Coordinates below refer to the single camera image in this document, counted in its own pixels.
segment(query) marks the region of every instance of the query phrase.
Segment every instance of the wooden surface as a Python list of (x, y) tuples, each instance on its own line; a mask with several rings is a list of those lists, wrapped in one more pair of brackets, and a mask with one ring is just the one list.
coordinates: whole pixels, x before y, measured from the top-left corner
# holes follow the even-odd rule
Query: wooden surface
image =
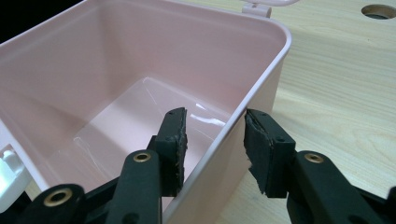
[[(192, 0), (240, 11), (242, 2)], [(396, 186), (396, 19), (365, 17), (390, 0), (302, 0), (273, 8), (293, 42), (284, 63), (273, 117), (297, 150), (330, 157), (360, 188), (386, 197)], [(285, 200), (268, 200), (247, 173), (218, 224), (290, 223)]]

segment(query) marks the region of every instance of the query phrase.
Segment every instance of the brass screw hole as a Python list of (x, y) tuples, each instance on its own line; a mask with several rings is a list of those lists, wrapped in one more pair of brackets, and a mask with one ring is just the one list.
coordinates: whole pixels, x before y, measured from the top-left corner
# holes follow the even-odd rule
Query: brass screw hole
[(57, 189), (44, 200), (44, 205), (54, 207), (67, 202), (73, 195), (71, 189)]
[(364, 16), (377, 20), (388, 20), (396, 17), (396, 8), (385, 5), (369, 5), (361, 9)]
[(137, 161), (137, 162), (145, 162), (145, 161), (148, 161), (150, 158), (151, 158), (151, 156), (146, 152), (142, 152), (137, 155), (134, 155), (134, 161)]
[(308, 161), (312, 161), (312, 162), (314, 162), (314, 163), (323, 163), (323, 162), (324, 162), (323, 158), (321, 158), (319, 155), (314, 154), (314, 153), (307, 153), (307, 154), (305, 154), (305, 158), (306, 158)]

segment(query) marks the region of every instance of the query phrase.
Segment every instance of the plastic container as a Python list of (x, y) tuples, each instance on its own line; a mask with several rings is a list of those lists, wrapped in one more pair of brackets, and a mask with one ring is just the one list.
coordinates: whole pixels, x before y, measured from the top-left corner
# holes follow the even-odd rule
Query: plastic container
[(271, 111), (290, 40), (283, 25), (248, 14), (82, 2), (0, 45), (0, 150), (18, 154), (43, 190), (89, 191), (185, 106), (187, 179), (164, 199), (163, 218), (211, 223), (249, 167), (245, 109)]

